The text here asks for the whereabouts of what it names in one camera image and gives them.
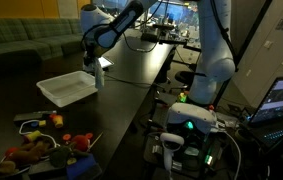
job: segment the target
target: laptop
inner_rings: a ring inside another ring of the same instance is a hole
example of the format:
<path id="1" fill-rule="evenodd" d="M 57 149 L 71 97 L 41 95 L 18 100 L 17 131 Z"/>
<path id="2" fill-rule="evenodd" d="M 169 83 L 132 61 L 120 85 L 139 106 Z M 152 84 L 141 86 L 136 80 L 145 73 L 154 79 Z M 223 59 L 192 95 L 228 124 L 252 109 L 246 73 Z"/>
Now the laptop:
<path id="1" fill-rule="evenodd" d="M 255 113 L 247 120 L 247 128 L 267 148 L 283 136 L 283 77 L 275 79 Z"/>

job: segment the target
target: gray sofa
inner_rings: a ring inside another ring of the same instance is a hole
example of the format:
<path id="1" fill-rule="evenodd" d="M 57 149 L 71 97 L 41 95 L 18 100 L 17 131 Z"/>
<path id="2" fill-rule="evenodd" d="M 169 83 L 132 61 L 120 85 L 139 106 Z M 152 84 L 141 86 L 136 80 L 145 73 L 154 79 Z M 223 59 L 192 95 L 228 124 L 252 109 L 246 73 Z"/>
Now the gray sofa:
<path id="1" fill-rule="evenodd" d="M 0 54 L 33 49 L 47 60 L 81 39 L 79 19 L 0 19 Z"/>

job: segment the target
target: monitor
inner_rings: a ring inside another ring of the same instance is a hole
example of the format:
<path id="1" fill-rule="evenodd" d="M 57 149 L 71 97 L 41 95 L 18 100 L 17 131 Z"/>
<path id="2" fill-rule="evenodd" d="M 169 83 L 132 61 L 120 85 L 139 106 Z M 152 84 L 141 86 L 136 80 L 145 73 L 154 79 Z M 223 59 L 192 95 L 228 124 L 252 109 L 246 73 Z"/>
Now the monitor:
<path id="1" fill-rule="evenodd" d="M 259 124 L 283 119 L 283 77 L 276 78 L 249 124 Z"/>

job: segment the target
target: white container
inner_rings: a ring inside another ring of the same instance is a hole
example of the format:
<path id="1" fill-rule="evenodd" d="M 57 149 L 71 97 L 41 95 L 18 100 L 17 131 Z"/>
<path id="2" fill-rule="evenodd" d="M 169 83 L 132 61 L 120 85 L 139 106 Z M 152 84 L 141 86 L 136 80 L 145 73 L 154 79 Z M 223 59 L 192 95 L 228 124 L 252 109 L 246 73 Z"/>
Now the white container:
<path id="1" fill-rule="evenodd" d="M 95 78 L 83 71 L 57 76 L 37 83 L 42 94 L 63 107 L 98 91 Z"/>

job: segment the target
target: black table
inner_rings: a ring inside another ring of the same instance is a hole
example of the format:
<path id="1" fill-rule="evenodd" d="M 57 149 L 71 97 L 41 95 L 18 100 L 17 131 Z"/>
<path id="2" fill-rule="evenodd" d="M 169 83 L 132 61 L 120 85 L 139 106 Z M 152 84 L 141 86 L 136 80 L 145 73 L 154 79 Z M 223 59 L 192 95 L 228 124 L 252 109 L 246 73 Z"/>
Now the black table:
<path id="1" fill-rule="evenodd" d="M 128 37 L 133 48 L 150 49 L 154 44 Z M 114 62 L 106 75 L 132 82 L 152 84 L 172 46 L 157 45 L 150 53 L 135 52 L 121 40 L 104 56 Z M 83 53 L 44 61 L 18 75 L 0 78 L 0 160 L 9 147 L 20 146 L 19 127 L 13 124 L 16 114 L 42 110 L 57 110 L 64 115 L 64 128 L 47 126 L 40 129 L 62 142 L 62 135 L 92 132 L 103 136 L 92 148 L 103 170 L 109 164 L 126 130 L 136 115 L 150 86 L 136 86 L 118 81 L 106 81 L 105 87 L 82 100 L 58 108 L 36 87 L 38 81 L 82 69 Z"/>

